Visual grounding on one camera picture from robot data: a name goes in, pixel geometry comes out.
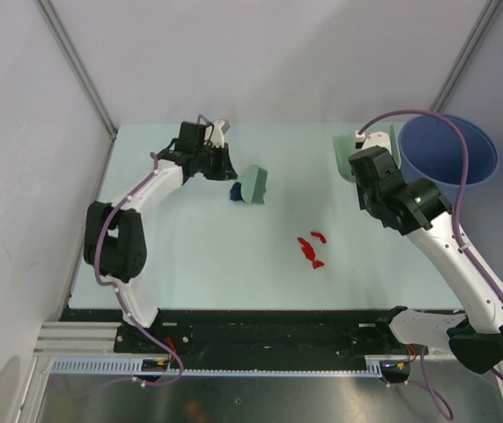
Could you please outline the large red paper scrap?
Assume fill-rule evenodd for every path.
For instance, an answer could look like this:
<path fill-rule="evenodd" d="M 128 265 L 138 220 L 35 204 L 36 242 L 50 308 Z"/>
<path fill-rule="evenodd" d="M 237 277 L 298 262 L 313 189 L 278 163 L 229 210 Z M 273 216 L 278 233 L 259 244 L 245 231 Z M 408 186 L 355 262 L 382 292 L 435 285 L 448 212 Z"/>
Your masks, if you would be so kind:
<path fill-rule="evenodd" d="M 297 241 L 301 246 L 301 251 L 304 257 L 312 264 L 312 267 L 314 269 L 321 268 L 322 266 L 325 265 L 323 261 L 317 258 L 314 247 L 311 245 L 309 241 L 306 241 L 303 237 L 298 237 Z"/>

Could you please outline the green hand brush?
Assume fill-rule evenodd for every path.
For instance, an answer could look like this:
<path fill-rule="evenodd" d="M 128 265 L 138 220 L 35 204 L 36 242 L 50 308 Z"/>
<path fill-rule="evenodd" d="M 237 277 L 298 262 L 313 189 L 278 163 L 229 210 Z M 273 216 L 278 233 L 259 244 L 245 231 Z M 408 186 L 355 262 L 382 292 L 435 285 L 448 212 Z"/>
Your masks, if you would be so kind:
<path fill-rule="evenodd" d="M 246 204 L 265 204 L 268 171 L 258 165 L 248 166 L 239 176 L 242 201 Z"/>

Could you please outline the green plastic dustpan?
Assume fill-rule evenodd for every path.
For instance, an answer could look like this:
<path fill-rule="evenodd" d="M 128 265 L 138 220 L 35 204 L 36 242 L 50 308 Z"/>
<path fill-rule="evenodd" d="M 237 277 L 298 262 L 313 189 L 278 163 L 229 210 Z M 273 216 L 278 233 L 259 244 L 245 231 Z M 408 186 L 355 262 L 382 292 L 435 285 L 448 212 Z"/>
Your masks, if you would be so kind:
<path fill-rule="evenodd" d="M 392 149 L 392 152 L 389 153 L 392 155 L 396 165 L 400 167 L 402 160 L 399 145 L 396 140 L 394 126 L 390 125 L 387 130 L 381 130 L 381 131 L 386 131 L 389 134 Z M 332 138 L 334 154 L 337 162 L 337 171 L 343 179 L 345 179 L 347 182 L 350 183 L 355 183 L 356 180 L 351 170 L 351 164 L 349 163 L 349 158 L 353 154 L 361 151 L 356 150 L 354 146 L 356 132 L 357 131 L 355 130 L 351 133 L 348 133 L 347 135 L 335 136 Z"/>

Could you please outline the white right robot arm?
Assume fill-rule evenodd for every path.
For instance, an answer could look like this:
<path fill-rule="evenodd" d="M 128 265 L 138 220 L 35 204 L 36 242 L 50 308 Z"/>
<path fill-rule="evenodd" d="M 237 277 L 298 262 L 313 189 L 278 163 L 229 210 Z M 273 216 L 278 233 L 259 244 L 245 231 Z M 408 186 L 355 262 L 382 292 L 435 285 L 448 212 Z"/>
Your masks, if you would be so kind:
<path fill-rule="evenodd" d="M 458 243 L 447 198 L 428 179 L 406 182 L 384 147 L 359 150 L 348 161 L 360 209 L 418 247 L 462 305 L 458 315 L 397 307 L 375 332 L 377 346 L 397 353 L 424 345 L 451 352 L 474 373 L 493 369 L 503 360 L 503 283 L 471 242 Z"/>

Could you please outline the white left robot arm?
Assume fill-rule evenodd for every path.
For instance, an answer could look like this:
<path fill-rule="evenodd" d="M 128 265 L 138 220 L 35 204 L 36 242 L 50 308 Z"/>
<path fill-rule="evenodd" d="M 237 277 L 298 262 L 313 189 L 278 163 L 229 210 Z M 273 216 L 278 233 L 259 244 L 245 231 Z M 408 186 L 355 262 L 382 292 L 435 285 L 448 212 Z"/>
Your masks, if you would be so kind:
<path fill-rule="evenodd" d="M 142 276 L 149 255 L 150 219 L 159 205 L 197 174 L 210 181 L 234 181 L 238 174 L 229 155 L 225 119 L 182 122 L 179 134 L 152 152 L 147 176 L 113 202 L 95 201 L 87 209 L 83 258 L 96 282 L 111 287 L 124 319 L 137 325 L 133 341 L 143 351 L 158 350 L 164 331 L 153 324 L 159 306 Z"/>

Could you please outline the small blue paper scrap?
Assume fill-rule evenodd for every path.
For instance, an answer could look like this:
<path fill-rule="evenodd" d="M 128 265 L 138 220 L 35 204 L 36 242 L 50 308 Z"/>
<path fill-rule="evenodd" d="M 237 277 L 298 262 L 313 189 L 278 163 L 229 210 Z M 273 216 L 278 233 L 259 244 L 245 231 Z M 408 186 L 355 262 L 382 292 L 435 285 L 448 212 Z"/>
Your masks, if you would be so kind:
<path fill-rule="evenodd" d="M 242 194 L 241 194 L 241 184 L 239 182 L 235 182 L 229 191 L 229 199 L 232 202 L 242 202 Z"/>

